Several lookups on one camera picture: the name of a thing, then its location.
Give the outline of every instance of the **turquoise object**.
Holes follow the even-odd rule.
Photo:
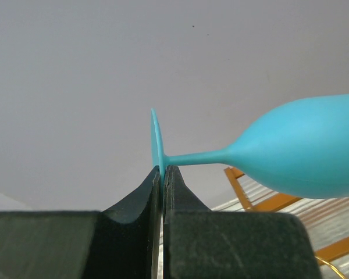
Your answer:
[[[152,157],[168,165],[222,163],[262,185],[303,198],[349,196],[349,94],[299,99],[266,113],[228,147],[167,156],[152,110]]]

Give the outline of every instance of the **plastic wine glass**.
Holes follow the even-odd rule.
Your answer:
[[[223,149],[179,156],[164,153],[152,110],[151,148],[162,185],[169,165],[221,163],[285,194],[320,199],[349,196],[349,94],[287,103],[260,117]]]

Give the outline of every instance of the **corrugated metal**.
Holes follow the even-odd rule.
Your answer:
[[[277,192],[272,191],[247,176],[239,178],[243,190],[253,205],[260,203]],[[238,199],[233,199],[214,211],[244,211]],[[298,216],[307,228],[315,251],[349,236],[349,198],[343,199],[302,199],[281,210]],[[159,254],[158,278],[162,278],[162,239]],[[332,262],[349,279],[349,255]],[[321,267],[325,279],[339,278],[329,267]]]

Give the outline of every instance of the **gold wire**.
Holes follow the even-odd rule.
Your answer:
[[[330,269],[332,269],[341,279],[347,279],[347,277],[345,277],[345,275],[338,270],[333,264],[327,262],[326,260],[323,260],[321,257],[315,256],[317,260],[319,260],[320,262],[324,263],[325,265],[327,265]]]

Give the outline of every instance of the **gray wall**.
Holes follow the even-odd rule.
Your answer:
[[[342,93],[349,1],[0,1],[0,192],[103,209],[151,169],[151,107],[174,155]],[[223,168],[181,170],[214,206],[234,197]]]

